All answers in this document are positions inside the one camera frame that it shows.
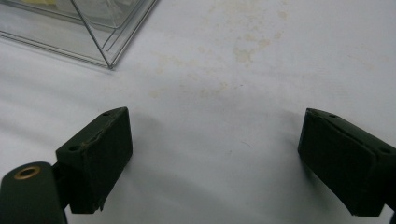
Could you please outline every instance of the dark green plastic part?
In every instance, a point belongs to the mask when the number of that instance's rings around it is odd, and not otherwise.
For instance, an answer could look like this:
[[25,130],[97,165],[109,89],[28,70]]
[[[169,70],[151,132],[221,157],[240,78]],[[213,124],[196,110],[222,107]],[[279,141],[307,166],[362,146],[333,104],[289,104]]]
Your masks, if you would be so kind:
[[67,223],[48,163],[25,164],[4,176],[0,190],[0,223]]
[[132,156],[128,108],[107,111],[57,151],[50,166],[33,162],[9,172],[0,189],[1,224],[65,224],[64,209],[91,214]]
[[67,176],[73,213],[91,214],[105,200],[132,156],[126,107],[103,113],[56,150],[60,173]]
[[352,215],[377,217],[392,204],[396,149],[364,130],[308,108],[298,151]]

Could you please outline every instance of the transparent acrylic case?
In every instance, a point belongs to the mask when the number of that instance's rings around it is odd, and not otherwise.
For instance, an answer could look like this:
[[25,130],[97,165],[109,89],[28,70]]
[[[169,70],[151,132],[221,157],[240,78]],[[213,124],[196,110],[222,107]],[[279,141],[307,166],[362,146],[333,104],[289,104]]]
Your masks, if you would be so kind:
[[0,0],[0,36],[112,68],[156,0]]

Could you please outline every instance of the metal ring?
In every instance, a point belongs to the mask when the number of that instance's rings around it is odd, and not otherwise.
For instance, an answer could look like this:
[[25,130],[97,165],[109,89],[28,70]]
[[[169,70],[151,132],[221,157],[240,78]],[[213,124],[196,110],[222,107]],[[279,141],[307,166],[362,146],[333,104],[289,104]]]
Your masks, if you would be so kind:
[[32,176],[37,175],[38,173],[40,173],[40,167],[39,166],[29,166],[26,167],[20,171],[18,171],[15,175],[14,178],[17,180],[24,180],[24,179],[28,179]]

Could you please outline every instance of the white table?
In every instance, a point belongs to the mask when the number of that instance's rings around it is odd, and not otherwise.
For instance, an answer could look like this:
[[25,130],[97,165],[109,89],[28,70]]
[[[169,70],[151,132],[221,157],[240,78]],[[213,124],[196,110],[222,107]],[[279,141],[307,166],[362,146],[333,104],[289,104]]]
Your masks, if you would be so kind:
[[353,217],[297,146],[307,107],[396,146],[396,2],[160,1],[113,70],[0,39],[0,176],[100,113],[134,155],[105,210],[69,223],[388,223]]

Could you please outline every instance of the black plastic bracket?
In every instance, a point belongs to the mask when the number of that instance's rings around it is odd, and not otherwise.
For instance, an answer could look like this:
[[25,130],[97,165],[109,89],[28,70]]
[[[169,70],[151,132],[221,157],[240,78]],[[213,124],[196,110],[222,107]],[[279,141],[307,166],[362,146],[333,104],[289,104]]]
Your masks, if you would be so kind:
[[303,162],[352,215],[396,208],[396,149],[340,117],[306,109],[298,147]]
[[128,108],[107,111],[56,150],[53,165],[33,162],[3,178],[0,223],[64,224],[64,209],[91,214],[105,200],[132,156]]

